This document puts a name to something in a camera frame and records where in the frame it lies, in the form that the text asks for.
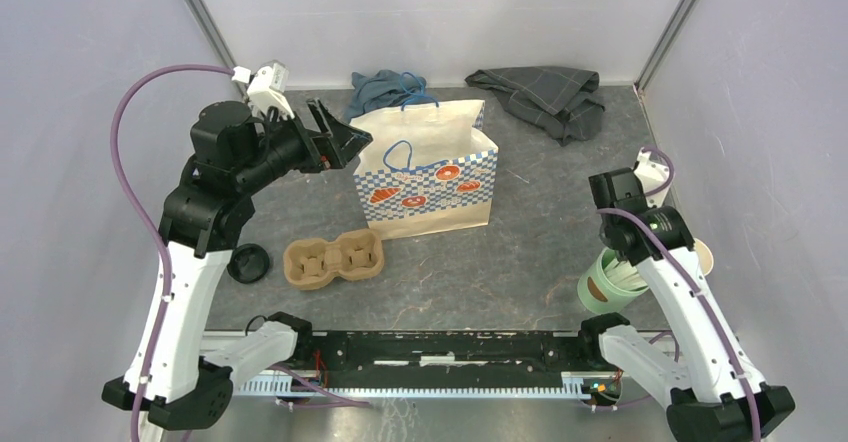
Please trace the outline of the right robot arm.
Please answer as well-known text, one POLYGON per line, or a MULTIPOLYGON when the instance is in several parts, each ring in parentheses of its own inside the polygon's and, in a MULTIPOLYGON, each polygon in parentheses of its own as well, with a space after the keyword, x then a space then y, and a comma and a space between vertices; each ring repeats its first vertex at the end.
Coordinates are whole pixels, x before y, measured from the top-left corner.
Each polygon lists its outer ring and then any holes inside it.
POLYGON ((650 207, 631 168, 590 177, 600 235, 634 266, 658 301, 682 350, 664 355, 619 313, 582 322, 580 362, 630 376, 665 411, 678 441, 760 441, 795 410, 785 386, 771 385, 733 335, 701 270, 695 240, 673 207, 650 207))

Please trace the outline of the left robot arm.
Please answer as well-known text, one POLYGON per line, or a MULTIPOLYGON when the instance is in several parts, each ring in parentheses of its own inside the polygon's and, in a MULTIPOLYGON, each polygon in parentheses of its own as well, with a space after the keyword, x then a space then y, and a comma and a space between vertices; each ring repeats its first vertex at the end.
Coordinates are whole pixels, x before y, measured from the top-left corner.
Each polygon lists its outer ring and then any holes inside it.
POLYGON ((104 385, 106 403, 168 431, 203 430, 262 371, 312 361, 310 324, 288 315, 273 315, 224 349, 200 351, 216 287, 254 214, 254 195, 292 171, 342 169, 372 141, 321 101, 307 106, 316 130, 276 108, 255 116, 239 101, 200 112, 190 131, 193 155, 153 228, 160 270, 142 340, 126 373, 104 385))

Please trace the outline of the checkered paper takeout bag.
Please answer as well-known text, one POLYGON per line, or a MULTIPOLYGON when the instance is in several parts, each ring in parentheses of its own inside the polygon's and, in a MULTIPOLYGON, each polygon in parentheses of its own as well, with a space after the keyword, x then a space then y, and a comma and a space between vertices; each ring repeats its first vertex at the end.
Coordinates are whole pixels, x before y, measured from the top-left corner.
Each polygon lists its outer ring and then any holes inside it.
POLYGON ((368 227, 392 240, 488 224, 498 146, 482 130, 482 99, 439 101, 409 73, 404 101, 352 120, 369 133, 353 180, 368 227))

